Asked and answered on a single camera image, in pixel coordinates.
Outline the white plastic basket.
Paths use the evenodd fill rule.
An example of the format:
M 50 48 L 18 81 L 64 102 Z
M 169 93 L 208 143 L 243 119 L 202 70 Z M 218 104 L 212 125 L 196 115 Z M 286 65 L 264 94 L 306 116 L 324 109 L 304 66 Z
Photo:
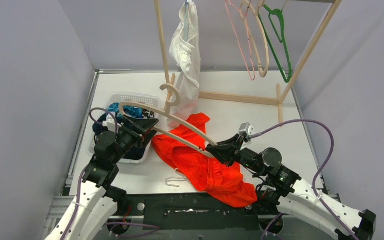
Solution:
M 147 106 L 151 106 L 154 108 L 158 108 L 162 103 L 161 99 L 157 96 L 152 96 L 152 95 L 148 95 L 148 94 L 133 93 L 133 92 L 114 92 L 114 93 L 109 95 L 107 100 L 104 102 L 104 104 L 101 104 L 100 107 L 107 109 L 110 104 L 120 103 L 120 102 L 140 103 L 140 104 L 145 104 Z M 98 111 L 94 111 L 92 116 L 96 120 L 98 120 L 103 114 L 108 114 L 108 113 L 106 111 L 98 110 Z M 159 114 L 155 113 L 155 118 L 158 118 L 158 117 L 159 117 Z M 113 120 L 113 119 L 107 115 L 106 120 Z M 88 153 L 91 155 L 94 154 L 94 147 L 95 147 L 95 143 L 94 143 L 95 133 L 93 132 L 93 124 L 94 123 L 95 122 L 92 121 L 92 134 L 91 134 L 91 139 L 89 141 L 90 144 L 87 147 Z M 122 158 L 119 161 L 119 163 L 120 164 L 136 164 L 136 165 L 141 164 L 142 162 L 144 162 L 146 160 L 149 149 L 150 149 L 149 145 L 147 147 L 145 147 L 144 156 L 140 160 L 129 160 L 129 159 Z

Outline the pink hanger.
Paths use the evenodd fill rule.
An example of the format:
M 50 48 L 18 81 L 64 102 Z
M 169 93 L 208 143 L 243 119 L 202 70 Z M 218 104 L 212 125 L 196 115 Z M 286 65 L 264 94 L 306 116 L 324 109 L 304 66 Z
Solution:
M 231 0 L 225 0 L 224 6 L 226 9 L 227 17 L 229 19 L 234 37 L 237 42 L 237 47 L 240 52 L 240 56 L 243 60 L 244 67 L 251 81 L 254 81 L 257 76 L 255 63 L 253 61 L 253 50 L 251 46 L 251 35 L 249 32 L 248 25 L 248 11 L 249 6 L 245 5 L 245 9 L 235 5 Z M 243 29 L 240 29 L 238 23 L 234 23 L 234 14 L 237 15 L 241 22 Z

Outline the green hanger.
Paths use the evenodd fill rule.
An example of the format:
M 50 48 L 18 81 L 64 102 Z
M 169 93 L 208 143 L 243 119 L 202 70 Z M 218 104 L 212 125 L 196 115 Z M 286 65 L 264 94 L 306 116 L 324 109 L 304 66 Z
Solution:
M 269 50 L 285 83 L 291 81 L 293 75 L 293 66 L 290 57 L 289 45 L 286 40 L 286 26 L 283 9 L 272 8 L 264 3 L 261 7 L 267 13 L 268 23 L 271 26 L 274 36 L 270 36 L 266 29 L 262 13 L 257 17 L 265 31 L 265 37 Z

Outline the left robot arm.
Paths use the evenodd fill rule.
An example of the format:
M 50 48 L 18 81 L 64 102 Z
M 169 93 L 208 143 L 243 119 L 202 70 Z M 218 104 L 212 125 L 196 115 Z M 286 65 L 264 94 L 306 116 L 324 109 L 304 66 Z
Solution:
M 146 147 L 158 123 L 157 118 L 124 116 L 121 124 L 97 135 L 94 155 L 80 173 L 75 197 L 46 239 L 92 240 L 111 216 L 127 209 L 127 192 L 112 185 L 118 162 L 133 147 Z

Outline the wooden hanger orange shorts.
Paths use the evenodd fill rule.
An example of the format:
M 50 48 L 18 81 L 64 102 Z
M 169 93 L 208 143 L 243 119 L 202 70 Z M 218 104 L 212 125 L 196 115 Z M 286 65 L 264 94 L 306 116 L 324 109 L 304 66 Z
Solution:
M 152 107 L 152 106 L 149 106 L 149 105 L 145 105 L 145 104 L 142 104 L 142 103 L 123 101 L 123 102 L 119 103 L 120 113 L 122 115 L 124 115 L 124 116 L 127 115 L 124 112 L 124 106 L 133 106 L 133 107 L 138 107 L 138 108 L 150 110 L 150 111 L 153 111 L 156 114 L 159 114 L 161 116 L 166 117 L 167 119 L 170 119 L 170 120 L 173 120 L 175 122 L 180 123 L 184 127 L 188 128 L 190 131 L 192 131 L 192 132 L 196 133 L 197 135 L 201 136 L 208 143 L 210 143 L 212 145 L 217 145 L 217 143 L 213 139 L 211 139 L 209 136 L 207 136 L 203 131 L 199 130 L 197 127 L 195 127 L 191 123 L 187 122 L 186 120 L 183 120 L 183 119 L 181 119 L 181 118 L 171 114 L 171 107 L 175 107 L 175 106 L 177 106 L 181 102 L 181 96 L 180 96 L 178 90 L 172 84 L 164 83 L 164 84 L 162 84 L 159 87 L 159 89 L 162 90 L 162 91 L 167 90 L 168 93 L 173 93 L 174 96 L 175 96 L 175 100 L 174 101 L 167 100 L 165 102 L 164 110 L 160 110 L 158 108 L 155 108 L 155 107 Z M 178 142 L 180 142 L 180 143 L 190 147 L 191 149 L 194 149 L 195 151 L 199 152 L 202 155 L 205 155 L 205 156 L 207 156 L 209 158 L 214 158 L 214 156 L 210 152 L 205 150 L 205 147 L 199 147 L 198 145 L 196 145 L 194 143 L 191 143 L 188 140 L 185 140 L 185 139 L 183 139 L 183 138 L 181 138 L 181 137 L 179 137 L 179 136 L 177 136 L 177 135 L 175 135 L 175 134 L 173 134 L 171 132 L 168 132 L 166 130 L 160 129 L 160 128 L 156 127 L 156 126 L 153 127 L 153 129 L 156 130 L 157 132 L 160 132 L 160 133 L 162 133 L 162 134 L 164 134 L 166 136 L 171 137 L 172 139 L 177 140 Z

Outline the camouflage orange black shorts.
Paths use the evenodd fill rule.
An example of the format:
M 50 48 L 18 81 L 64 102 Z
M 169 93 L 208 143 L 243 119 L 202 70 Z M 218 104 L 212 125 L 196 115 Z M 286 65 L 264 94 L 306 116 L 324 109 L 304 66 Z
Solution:
M 154 119 L 156 116 L 155 112 L 148 109 L 142 109 L 142 118 L 143 119 Z

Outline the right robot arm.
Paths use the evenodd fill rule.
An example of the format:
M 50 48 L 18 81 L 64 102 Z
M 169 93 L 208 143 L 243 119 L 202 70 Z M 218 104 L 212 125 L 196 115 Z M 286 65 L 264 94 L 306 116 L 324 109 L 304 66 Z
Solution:
M 314 189 L 298 173 L 282 164 L 281 153 L 268 147 L 257 153 L 244 147 L 240 134 L 208 144 L 205 150 L 220 163 L 230 167 L 238 163 L 264 177 L 271 188 L 261 199 L 262 209 L 293 216 L 323 231 L 334 240 L 371 240 L 376 229 L 376 214 L 357 210 Z

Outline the wooden hanger navy shorts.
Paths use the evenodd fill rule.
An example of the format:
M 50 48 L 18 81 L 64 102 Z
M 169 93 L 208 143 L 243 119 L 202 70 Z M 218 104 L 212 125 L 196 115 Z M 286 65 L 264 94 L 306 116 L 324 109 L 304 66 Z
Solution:
M 253 56 L 257 60 L 257 70 L 261 78 L 265 78 L 269 72 L 270 67 L 270 50 L 268 38 L 266 36 L 266 30 L 263 27 L 258 15 L 258 10 L 263 6 L 265 0 L 258 0 L 256 7 L 253 6 L 251 0 L 242 0 L 240 3 L 239 9 L 242 11 L 241 20 L 246 29 L 246 36 L 250 47 L 250 60 L 253 64 Z M 258 32 L 261 36 L 261 44 L 257 44 L 253 32 L 251 31 L 248 24 L 248 16 L 251 16 L 251 19 L 255 20 L 256 25 L 258 26 Z

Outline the blue patterned shorts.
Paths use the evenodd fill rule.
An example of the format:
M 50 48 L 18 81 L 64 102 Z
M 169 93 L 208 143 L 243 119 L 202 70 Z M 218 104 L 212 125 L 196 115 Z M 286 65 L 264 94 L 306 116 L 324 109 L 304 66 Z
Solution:
M 107 110 L 109 112 L 114 113 L 117 120 L 121 120 L 123 117 L 123 115 L 120 113 L 119 105 L 120 105 L 119 103 L 115 102 L 110 104 L 107 107 Z M 136 118 L 136 119 L 144 118 L 144 110 L 140 107 L 125 105 L 122 109 L 124 113 L 127 114 L 129 117 Z

